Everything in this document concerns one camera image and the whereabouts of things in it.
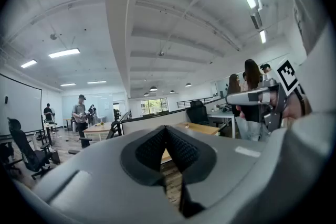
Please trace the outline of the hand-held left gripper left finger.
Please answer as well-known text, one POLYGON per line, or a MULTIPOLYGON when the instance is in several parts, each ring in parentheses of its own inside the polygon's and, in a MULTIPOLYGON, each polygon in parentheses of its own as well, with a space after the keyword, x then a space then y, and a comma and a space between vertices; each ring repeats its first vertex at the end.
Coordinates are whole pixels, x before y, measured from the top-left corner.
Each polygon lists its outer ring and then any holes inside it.
POLYGON ((160 166, 183 142, 184 132, 160 126, 93 144, 40 180, 33 208, 48 224, 181 224, 160 166))

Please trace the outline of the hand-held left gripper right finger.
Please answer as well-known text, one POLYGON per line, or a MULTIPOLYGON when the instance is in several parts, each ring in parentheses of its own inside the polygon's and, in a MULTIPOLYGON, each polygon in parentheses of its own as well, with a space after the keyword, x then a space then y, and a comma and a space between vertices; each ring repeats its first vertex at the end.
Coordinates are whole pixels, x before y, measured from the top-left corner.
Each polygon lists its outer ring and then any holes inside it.
POLYGON ((224 198, 266 147, 252 142, 167 127, 166 149, 182 174, 180 212, 189 218, 224 198))

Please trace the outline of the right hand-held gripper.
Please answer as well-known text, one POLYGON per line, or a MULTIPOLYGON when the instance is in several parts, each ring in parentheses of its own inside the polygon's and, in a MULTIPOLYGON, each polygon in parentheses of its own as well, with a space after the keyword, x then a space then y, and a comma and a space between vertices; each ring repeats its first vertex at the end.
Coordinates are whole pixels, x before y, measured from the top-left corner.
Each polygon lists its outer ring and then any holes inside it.
POLYGON ((260 76, 260 88, 228 94, 226 103, 243 106, 261 104, 260 119, 268 129, 278 129, 288 99, 297 91, 298 85, 293 66, 288 59, 283 59, 276 68, 260 76))

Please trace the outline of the white table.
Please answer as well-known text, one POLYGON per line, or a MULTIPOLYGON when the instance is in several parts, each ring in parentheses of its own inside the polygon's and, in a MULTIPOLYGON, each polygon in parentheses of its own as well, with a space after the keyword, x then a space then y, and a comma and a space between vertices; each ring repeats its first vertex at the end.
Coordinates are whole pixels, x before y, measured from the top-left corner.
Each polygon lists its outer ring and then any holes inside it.
POLYGON ((219 133, 224 128, 228 127, 231 124, 232 138, 236 138, 236 126, 235 126, 235 117, 231 111, 223 112, 222 110, 213 111, 207 114, 208 118, 216 124, 216 127, 219 128, 219 133))

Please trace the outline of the person's right forearm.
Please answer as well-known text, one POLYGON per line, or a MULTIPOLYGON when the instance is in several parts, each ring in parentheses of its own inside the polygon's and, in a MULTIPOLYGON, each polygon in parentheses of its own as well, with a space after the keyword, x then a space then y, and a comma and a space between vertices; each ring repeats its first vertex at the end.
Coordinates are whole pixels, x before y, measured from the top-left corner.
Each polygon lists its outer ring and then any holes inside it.
POLYGON ((283 118, 299 119, 312 112, 312 108, 307 96, 305 94, 302 94, 301 96, 304 102, 305 113, 302 112, 301 103, 298 96, 293 93, 289 96, 287 100, 286 108, 284 109, 282 114, 283 118))

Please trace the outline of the person's grey printed shirt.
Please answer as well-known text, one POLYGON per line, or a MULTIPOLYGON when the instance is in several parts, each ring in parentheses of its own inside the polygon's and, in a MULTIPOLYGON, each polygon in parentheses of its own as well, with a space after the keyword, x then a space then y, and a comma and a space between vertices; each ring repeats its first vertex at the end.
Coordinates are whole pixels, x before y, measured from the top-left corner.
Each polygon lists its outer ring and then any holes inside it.
POLYGON ((297 77, 312 112, 288 128, 268 184, 231 224, 336 222, 336 32, 322 0, 293 0, 306 60, 297 77))

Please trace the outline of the white partition black trim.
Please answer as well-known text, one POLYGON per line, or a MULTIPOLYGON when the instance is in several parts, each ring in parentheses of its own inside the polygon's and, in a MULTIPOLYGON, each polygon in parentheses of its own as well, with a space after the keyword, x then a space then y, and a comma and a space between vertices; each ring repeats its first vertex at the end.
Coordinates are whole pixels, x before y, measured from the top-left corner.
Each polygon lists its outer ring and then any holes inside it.
POLYGON ((160 125, 177 125, 183 122, 189 122, 186 109, 169 112, 166 114, 155 115, 149 118, 136 118, 121 122, 123 135, 144 129, 155 129, 160 125))

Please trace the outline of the wooden desk black legs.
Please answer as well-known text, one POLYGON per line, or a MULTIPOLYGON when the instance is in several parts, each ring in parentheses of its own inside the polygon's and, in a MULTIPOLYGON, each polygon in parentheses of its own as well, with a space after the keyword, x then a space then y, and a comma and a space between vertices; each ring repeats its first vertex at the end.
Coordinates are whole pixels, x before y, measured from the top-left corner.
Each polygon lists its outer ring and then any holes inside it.
POLYGON ((44 123, 43 127, 44 127, 44 131, 45 131, 45 134, 46 134, 47 141, 49 142, 49 144, 51 146, 54 145, 54 142, 52 141, 52 138, 51 138, 51 133, 52 133, 51 129, 55 128, 56 125, 55 124, 50 124, 50 123, 44 123))

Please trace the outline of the black metal railing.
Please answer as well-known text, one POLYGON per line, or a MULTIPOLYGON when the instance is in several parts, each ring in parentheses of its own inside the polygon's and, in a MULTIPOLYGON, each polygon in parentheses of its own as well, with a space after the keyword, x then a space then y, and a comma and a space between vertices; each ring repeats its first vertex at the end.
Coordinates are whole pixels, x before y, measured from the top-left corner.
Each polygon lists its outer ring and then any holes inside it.
POLYGON ((177 108, 187 109, 193 105, 199 105, 199 104, 203 104, 208 109, 212 109, 216 106, 225 105, 226 101, 224 98, 220 98, 220 97, 215 97, 215 98, 207 97, 207 98, 199 98, 199 99, 193 99, 193 100, 177 101, 177 108))

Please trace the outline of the brown waste bin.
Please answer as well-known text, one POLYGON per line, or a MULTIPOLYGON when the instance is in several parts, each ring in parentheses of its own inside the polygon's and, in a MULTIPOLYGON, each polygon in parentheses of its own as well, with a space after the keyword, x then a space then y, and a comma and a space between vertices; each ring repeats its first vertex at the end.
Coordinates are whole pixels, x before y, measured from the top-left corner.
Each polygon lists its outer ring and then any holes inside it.
POLYGON ((59 165, 61 163, 59 155, 58 155, 58 151, 51 152, 51 158, 50 159, 56 165, 59 165))

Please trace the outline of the wooden desk white legs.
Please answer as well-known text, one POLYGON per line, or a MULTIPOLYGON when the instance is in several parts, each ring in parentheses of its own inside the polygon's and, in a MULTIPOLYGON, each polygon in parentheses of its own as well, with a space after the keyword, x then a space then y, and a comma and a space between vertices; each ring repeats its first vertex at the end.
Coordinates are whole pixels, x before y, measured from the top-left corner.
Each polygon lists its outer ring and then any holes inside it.
POLYGON ((82 141, 92 141, 91 136, 95 135, 99 137, 99 141, 102 141, 102 136, 106 139, 114 137, 114 131, 112 129, 112 122, 100 123, 98 125, 91 126, 83 131, 84 137, 80 138, 82 141))

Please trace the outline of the large whiteboard on stand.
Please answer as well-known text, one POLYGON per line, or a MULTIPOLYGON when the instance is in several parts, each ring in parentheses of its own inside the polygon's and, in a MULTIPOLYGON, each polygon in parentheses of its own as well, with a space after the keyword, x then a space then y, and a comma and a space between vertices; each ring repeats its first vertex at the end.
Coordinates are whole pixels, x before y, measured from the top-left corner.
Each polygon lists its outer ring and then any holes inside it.
POLYGON ((0 135, 10 135, 8 118, 17 119, 25 133, 43 129, 42 90, 0 73, 0 135))

